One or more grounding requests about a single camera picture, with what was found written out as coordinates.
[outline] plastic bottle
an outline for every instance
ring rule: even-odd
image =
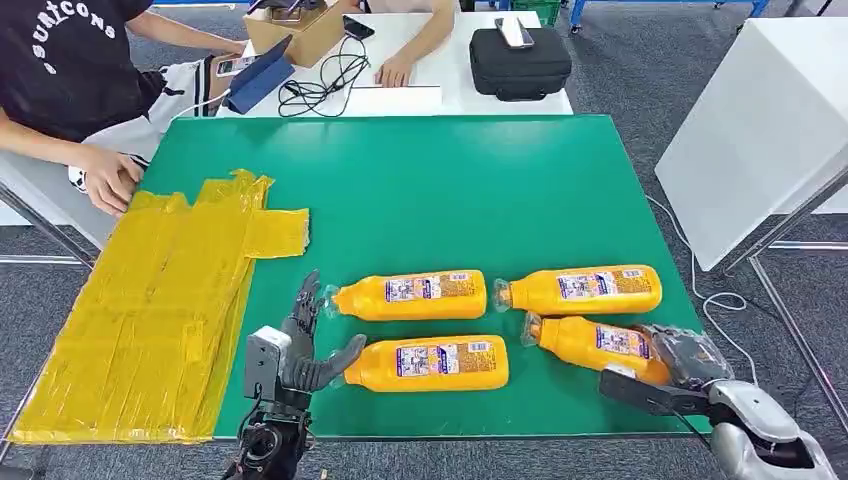
[[[542,318],[527,312],[524,345],[538,345],[560,360],[592,370],[612,367],[653,385],[667,385],[668,367],[641,332],[595,323],[583,317]]]
[[[344,372],[345,383],[375,392],[492,390],[508,379],[506,345],[497,335],[377,342]]]
[[[328,286],[325,298],[330,316],[373,322],[478,318],[486,313],[486,280],[479,270],[373,276],[341,289]]]
[[[647,265],[541,270],[521,280],[495,280],[495,308],[541,315],[644,313],[662,300],[657,272]]]

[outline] cardboard box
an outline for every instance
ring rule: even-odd
[[[265,8],[245,15],[244,25],[257,54],[267,52],[286,35],[292,35],[286,58],[295,65],[308,68],[342,39],[342,15],[355,11],[346,0],[339,0],[329,7],[322,1],[316,9],[301,10],[299,20],[292,22],[274,20],[271,9]]]

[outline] person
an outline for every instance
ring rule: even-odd
[[[352,0],[352,4],[358,6],[359,0]],[[459,11],[457,0],[368,0],[368,6],[372,13],[433,12],[421,31],[377,70],[374,82],[384,87],[409,85],[412,67],[448,38]]]
[[[0,149],[68,166],[98,208],[126,211],[174,115],[220,96],[226,57],[140,72],[127,30],[240,55],[247,44],[148,11],[152,0],[0,1]],[[186,112],[207,115],[212,105]]]

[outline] white cable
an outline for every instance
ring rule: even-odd
[[[174,115],[173,117],[171,117],[171,120],[168,122],[168,124],[170,125],[170,124],[171,124],[171,122],[173,122],[174,120],[176,120],[176,119],[177,119],[177,117],[181,117],[184,113],[186,113],[186,112],[188,112],[188,111],[194,110],[194,109],[195,109],[195,108],[197,108],[197,107],[202,107],[202,106],[204,106],[204,105],[206,105],[206,104],[208,104],[208,103],[217,102],[218,100],[220,100],[220,99],[222,99],[222,98],[226,97],[228,93],[230,93],[230,89],[229,89],[229,88],[228,88],[228,89],[226,89],[226,90],[224,90],[224,93],[222,93],[222,94],[218,95],[218,96],[217,96],[217,97],[215,97],[215,98],[210,98],[209,100],[206,100],[205,102],[200,102],[200,103],[198,103],[197,105],[192,105],[192,106],[190,106],[190,107],[186,108],[186,109],[185,109],[185,110],[183,110],[182,112],[180,112],[180,113],[178,113],[178,114]]]
[[[678,228],[677,221],[674,219],[674,215],[671,213],[671,211],[668,208],[666,208],[666,206],[663,205],[662,203],[651,198],[650,195],[645,195],[645,198],[647,198],[648,200],[653,202],[656,206],[660,207],[666,213],[666,215],[668,215],[668,218],[671,220],[671,225],[674,227],[674,233],[677,234],[677,238],[679,238],[680,241],[683,242],[683,244],[686,245],[686,247],[689,249],[690,266],[691,266],[691,273],[692,273],[692,292],[695,294],[696,297],[698,297],[698,298],[700,298],[701,300],[704,301],[704,303],[701,305],[701,308],[704,310],[704,315],[707,316],[707,320],[709,320],[710,323],[713,324],[713,327],[715,327],[715,329],[718,330],[718,333],[720,333],[721,336],[724,337],[725,340],[727,340],[728,342],[730,342],[731,345],[733,345],[733,348],[738,350],[739,353],[741,353],[742,355],[745,355],[745,358],[748,359],[748,363],[751,365],[751,378],[753,379],[754,385],[759,387],[760,385],[759,385],[759,382],[757,381],[757,367],[754,365],[754,359],[751,357],[751,355],[748,354],[748,352],[745,351],[744,348],[740,347],[739,344],[734,342],[732,338],[730,338],[726,333],[724,333],[724,330],[722,330],[721,327],[718,326],[718,323],[716,323],[716,321],[713,320],[713,317],[710,315],[710,312],[707,311],[707,305],[713,304],[713,305],[721,307],[725,310],[731,310],[731,311],[734,311],[734,312],[739,312],[739,311],[742,311],[742,310],[745,310],[746,308],[748,308],[748,301],[745,300],[745,297],[743,297],[742,295],[739,295],[738,293],[734,293],[734,292],[719,292],[719,293],[715,293],[713,295],[710,295],[709,297],[705,297],[704,295],[701,295],[701,293],[698,292],[698,289],[695,286],[695,252],[692,250],[692,246],[689,245],[689,242],[686,240],[686,237],[683,235],[683,232],[681,232],[680,229]],[[726,303],[721,303],[718,300],[716,300],[716,298],[719,298],[719,297],[737,298],[742,302],[742,305],[737,307],[737,306],[734,306],[734,305],[728,305]]]

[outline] yellow plastic bag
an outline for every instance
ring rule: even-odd
[[[74,304],[12,432],[18,443],[212,436],[254,258],[302,255],[309,211],[265,211],[239,170],[185,197],[139,192]]]

